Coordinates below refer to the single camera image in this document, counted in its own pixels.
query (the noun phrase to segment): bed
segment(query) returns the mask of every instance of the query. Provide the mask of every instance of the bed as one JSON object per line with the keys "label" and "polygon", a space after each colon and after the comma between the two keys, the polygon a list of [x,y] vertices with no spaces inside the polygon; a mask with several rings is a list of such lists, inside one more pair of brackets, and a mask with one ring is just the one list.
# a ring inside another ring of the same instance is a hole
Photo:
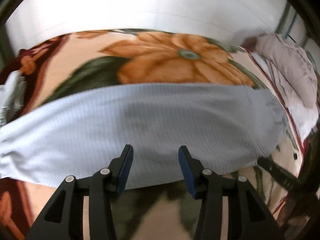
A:
{"label": "bed", "polygon": [[[292,4],[303,15],[305,22],[310,24],[309,14],[304,13],[299,0],[294,0]],[[12,11],[8,6],[1,7],[3,13],[1,22],[5,19],[3,16],[10,15]],[[317,30],[314,28],[317,19],[312,20],[310,34],[317,41]],[[3,84],[8,74],[14,70],[24,73],[28,86],[24,107],[17,114],[21,116],[42,104],[70,94],[119,84],[119,81],[112,78],[101,80],[99,74],[101,71],[106,71],[105,73],[108,74],[108,68],[97,66],[93,69],[94,60],[110,56],[108,50],[104,49],[112,43],[120,40],[134,41],[141,35],[152,36],[155,33],[162,32],[141,29],[96,30],[53,37],[31,49],[21,50],[19,56],[1,72],[0,82]],[[281,102],[277,89],[248,51],[214,39],[205,40],[229,53],[228,63],[249,77],[255,89],[267,88]],[[124,51],[118,56],[128,57]],[[84,79],[88,81],[85,85],[83,85]],[[275,163],[298,176],[304,161],[305,150],[296,127],[289,113],[287,114],[290,120],[287,137],[271,156]],[[245,175],[250,180],[277,219],[281,207],[286,203],[288,192],[275,182],[272,175],[260,167],[245,168],[225,176],[235,178],[238,175]],[[54,192],[54,188],[31,183],[24,183],[24,187],[27,190],[25,196],[28,196],[31,206],[31,212],[27,208],[25,212],[35,219]],[[88,210],[87,204],[86,200],[85,214]],[[118,201],[112,203],[112,207],[119,239],[192,239],[200,203],[191,199],[183,182],[175,182],[126,191]],[[88,237],[88,220],[86,216],[84,218],[84,234]]]}
{"label": "bed", "polygon": [[[24,73],[27,83],[30,84],[26,90],[24,107],[18,113],[18,115],[24,115],[42,104],[74,93],[125,83],[127,82],[126,78],[117,78],[114,73],[116,65],[125,65],[127,62],[127,60],[122,60],[123,58],[137,61],[141,55],[143,56],[143,53],[149,54],[146,51],[146,46],[151,51],[168,44],[171,48],[174,48],[174,44],[177,44],[175,42],[184,42],[182,46],[188,46],[189,49],[195,48],[199,44],[203,46],[213,45],[222,54],[228,56],[228,67],[234,68],[236,75],[240,75],[244,80],[244,84],[252,86],[254,89],[269,89],[278,98],[279,102],[282,102],[281,96],[273,87],[268,76],[255,63],[251,54],[241,47],[198,35],[165,33],[154,30],[97,30],[69,33],[52,38],[32,49],[22,50],[20,55],[4,68],[1,74],[1,82],[4,82],[7,75],[14,70],[20,70]],[[113,59],[115,56],[116,61],[97,63],[101,59]],[[153,62],[154,60],[151,57],[146,65],[154,68],[152,67]],[[180,80],[187,78],[183,76],[184,73],[181,73],[181,70],[177,70],[173,75],[177,79],[170,79],[165,75],[165,65],[164,62],[162,69],[160,68],[154,75],[149,76],[151,82],[152,80],[156,82],[180,82]],[[204,82],[221,84],[235,82],[235,79],[231,77],[226,80],[211,81],[212,73],[203,72],[202,74],[207,79]],[[135,82],[150,82],[150,79],[144,80],[142,78]],[[197,78],[187,80],[187,82],[199,82]],[[287,130],[286,137],[274,149],[271,158],[275,163],[298,176],[303,162],[304,150],[295,125],[288,113],[287,116],[290,120],[290,127]],[[250,180],[274,217],[277,218],[281,206],[285,203],[287,191],[260,167],[247,167],[225,176],[236,178],[239,175],[245,175]],[[33,210],[33,217],[36,218],[54,189],[30,183],[26,183],[25,186]],[[177,239],[178,235],[181,239],[191,239],[196,228],[199,204],[188,195],[183,181],[128,190],[118,201],[112,203],[118,237],[119,239],[138,239],[140,234],[153,234],[154,231],[150,230],[149,225],[146,226],[145,223],[158,221],[159,216],[165,215],[164,211],[160,212],[159,210],[164,209],[167,212],[173,212],[172,215],[167,214],[167,216],[175,218],[175,221],[168,222],[172,230],[168,231],[168,235],[163,235],[162,239]],[[128,210],[127,215],[121,212],[124,206]]]}

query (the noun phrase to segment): cloth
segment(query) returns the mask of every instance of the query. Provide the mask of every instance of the cloth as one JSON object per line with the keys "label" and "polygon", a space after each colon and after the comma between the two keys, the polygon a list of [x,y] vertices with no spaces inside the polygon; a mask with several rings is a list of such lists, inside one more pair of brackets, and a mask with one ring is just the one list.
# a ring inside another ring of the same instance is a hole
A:
{"label": "cloth", "polygon": [[0,129],[4,176],[57,187],[135,149],[127,188],[183,179],[178,148],[218,174],[269,156],[287,117],[269,90],[212,84],[101,88],[48,103]]}
{"label": "cloth", "polygon": [[26,85],[19,71],[11,72],[5,84],[0,85],[0,127],[11,121],[22,108]]}
{"label": "cloth", "polygon": [[0,85],[4,85],[9,75],[18,70],[28,84],[24,93],[24,104],[22,108],[16,112],[13,119],[29,111],[30,104],[34,102],[35,95],[38,94],[43,85],[44,76],[46,75],[50,60],[60,51],[67,40],[68,35],[61,35],[38,44],[31,49],[21,49],[19,56],[13,59],[1,71]]}
{"label": "cloth", "polygon": [[272,33],[258,37],[256,50],[266,59],[285,104],[291,104],[298,96],[305,107],[313,108],[317,78],[303,48],[290,45],[281,35]]}
{"label": "cloth", "polygon": [[[269,78],[273,81],[273,76],[271,76],[270,71],[266,62],[260,57],[257,53],[251,53],[260,67],[267,73]],[[276,69],[271,65],[271,73],[277,73]],[[301,138],[301,141],[304,141],[310,132],[312,131],[313,127],[316,125],[319,119],[319,112],[317,104],[315,103],[312,108],[307,108],[304,106],[303,102],[298,97],[297,93],[293,90],[293,88],[288,84],[286,79],[282,76],[282,83],[285,84],[284,86],[280,87],[284,88],[287,87],[289,89],[288,94],[293,95],[294,97],[290,97],[290,101],[287,103],[287,108],[292,116],[292,119],[296,125],[297,131]]]}

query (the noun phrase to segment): orange flower print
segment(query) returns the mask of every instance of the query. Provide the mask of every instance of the orange flower print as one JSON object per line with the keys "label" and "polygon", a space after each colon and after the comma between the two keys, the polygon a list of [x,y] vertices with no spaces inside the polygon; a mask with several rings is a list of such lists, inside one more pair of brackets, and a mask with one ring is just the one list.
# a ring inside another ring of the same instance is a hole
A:
{"label": "orange flower print", "polygon": [[19,69],[22,75],[31,75],[36,70],[36,60],[39,59],[43,54],[45,54],[49,49],[42,49],[34,56],[26,55],[21,60],[20,63],[22,67]]}
{"label": "orange flower print", "polygon": [[95,37],[98,37],[108,32],[109,31],[106,31],[106,30],[98,30],[98,31],[77,32],[75,34],[77,35],[78,39],[93,39]]}
{"label": "orange flower print", "polygon": [[118,71],[122,84],[211,82],[253,86],[228,62],[231,55],[199,35],[141,32],[135,40],[117,41],[100,52],[131,58]]}

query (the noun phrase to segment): light blue towel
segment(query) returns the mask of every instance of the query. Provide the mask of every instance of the light blue towel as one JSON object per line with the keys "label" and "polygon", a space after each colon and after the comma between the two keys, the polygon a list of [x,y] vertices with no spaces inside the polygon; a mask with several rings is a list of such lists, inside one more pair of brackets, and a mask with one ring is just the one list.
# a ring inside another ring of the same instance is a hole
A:
{"label": "light blue towel", "polygon": [[91,176],[134,148],[127,189],[183,179],[178,149],[218,174],[269,156],[287,129],[269,90],[213,84],[139,84],[68,96],[0,129],[0,173],[57,187]]}

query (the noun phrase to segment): beige fabric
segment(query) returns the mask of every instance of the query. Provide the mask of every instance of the beige fabric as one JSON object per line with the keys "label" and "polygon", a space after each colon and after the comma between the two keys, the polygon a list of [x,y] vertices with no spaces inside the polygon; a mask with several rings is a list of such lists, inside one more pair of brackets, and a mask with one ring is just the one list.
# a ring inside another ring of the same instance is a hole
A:
{"label": "beige fabric", "polygon": [[105,56],[100,50],[106,45],[121,40],[121,38],[134,39],[135,36],[122,33],[102,33],[94,39],[84,39],[79,38],[77,33],[71,34],[63,49],[48,64],[43,85],[30,111],[38,107],[51,95],[74,70],[88,60]]}
{"label": "beige fabric", "polygon": [[[274,33],[259,37],[256,50],[266,59],[268,66],[275,66],[283,75],[305,107],[312,108],[316,101],[317,78],[305,51],[301,47],[288,44],[282,36]],[[274,73],[276,85],[287,105],[291,95],[286,94],[289,93],[288,89],[281,89],[283,77],[277,72]]]}

